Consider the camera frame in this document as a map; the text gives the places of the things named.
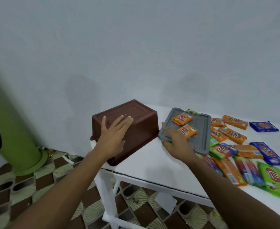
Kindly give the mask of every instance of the green snack packet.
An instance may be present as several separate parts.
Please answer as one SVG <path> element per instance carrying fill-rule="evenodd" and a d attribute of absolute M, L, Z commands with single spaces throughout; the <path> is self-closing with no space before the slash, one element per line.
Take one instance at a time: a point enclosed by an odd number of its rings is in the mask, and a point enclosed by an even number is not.
<path fill-rule="evenodd" d="M 210 147 L 219 144 L 217 140 L 215 140 L 213 137 L 210 137 Z"/>
<path fill-rule="evenodd" d="M 257 166 L 266 183 L 266 191 L 280 197 L 280 169 L 262 162 L 257 162 Z"/>
<path fill-rule="evenodd" d="M 193 113 L 197 113 L 197 114 L 200 114 L 199 112 L 196 112 L 194 110 L 191 110 L 191 109 L 187 109 L 186 112 L 193 112 Z"/>

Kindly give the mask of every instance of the right hand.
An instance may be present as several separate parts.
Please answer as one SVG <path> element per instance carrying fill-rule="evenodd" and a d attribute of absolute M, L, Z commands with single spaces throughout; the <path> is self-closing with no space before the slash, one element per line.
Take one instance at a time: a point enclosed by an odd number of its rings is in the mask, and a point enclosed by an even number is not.
<path fill-rule="evenodd" d="M 162 141 L 162 145 L 172 155 L 172 157 L 182 161 L 183 163 L 189 163 L 197 158 L 193 149 L 188 144 L 187 140 L 178 130 L 172 128 L 164 128 L 172 138 L 172 145 L 167 141 Z"/>

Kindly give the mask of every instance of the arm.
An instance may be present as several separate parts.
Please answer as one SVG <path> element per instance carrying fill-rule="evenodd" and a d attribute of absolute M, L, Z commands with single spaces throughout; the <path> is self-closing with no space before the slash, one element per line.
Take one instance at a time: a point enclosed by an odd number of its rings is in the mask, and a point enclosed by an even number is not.
<path fill-rule="evenodd" d="M 163 146 L 190 168 L 229 228 L 280 228 L 277 213 L 207 166 L 180 132 L 165 130 L 172 137 L 172 145 L 163 141 Z"/>
<path fill-rule="evenodd" d="M 102 165 L 122 152 L 125 143 L 122 139 L 133 122 L 131 117 L 127 117 L 119 123 L 122 119 L 123 116 L 120 116 L 106 129 L 104 117 L 102 133 L 95 148 L 71 173 L 23 212 L 10 229 L 65 228 Z"/>

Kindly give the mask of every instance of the white paper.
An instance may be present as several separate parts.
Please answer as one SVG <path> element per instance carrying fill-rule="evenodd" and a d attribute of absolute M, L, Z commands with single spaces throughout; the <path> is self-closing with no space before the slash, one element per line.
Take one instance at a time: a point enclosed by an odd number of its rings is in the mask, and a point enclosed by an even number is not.
<path fill-rule="evenodd" d="M 177 200 L 171 195 L 165 193 L 158 193 L 155 197 L 155 202 L 157 202 L 166 212 L 171 214 L 176 206 Z"/>

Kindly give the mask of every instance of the white metal frame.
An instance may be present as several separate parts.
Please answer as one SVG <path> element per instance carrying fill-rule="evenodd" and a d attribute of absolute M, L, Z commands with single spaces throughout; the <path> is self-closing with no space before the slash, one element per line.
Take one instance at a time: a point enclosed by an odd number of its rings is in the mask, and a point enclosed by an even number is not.
<path fill-rule="evenodd" d="M 115 183 L 114 188 L 112 188 L 111 179 L 115 178 L 117 181 Z M 119 174 L 114 171 L 110 171 L 107 169 L 100 169 L 98 174 L 95 177 L 95 183 L 97 189 L 100 193 L 102 203 L 105 208 L 105 212 L 103 215 L 103 220 L 110 223 L 112 229 L 118 229 L 120 227 L 131 228 L 131 229 L 141 229 L 144 227 L 132 224 L 130 222 L 121 220 L 118 218 L 118 212 L 116 208 L 115 195 L 119 188 L 120 182 L 124 181 L 130 184 L 138 185 L 144 188 L 152 189 L 157 192 L 166 193 L 175 197 L 179 197 L 182 199 L 186 199 L 198 204 L 214 207 L 211 200 L 208 198 L 204 198 L 201 196 L 197 196 L 191 193 L 179 191 L 176 189 L 171 189 L 165 186 L 157 185 L 154 183 L 150 183 L 144 180 L 136 179 L 124 174 Z"/>

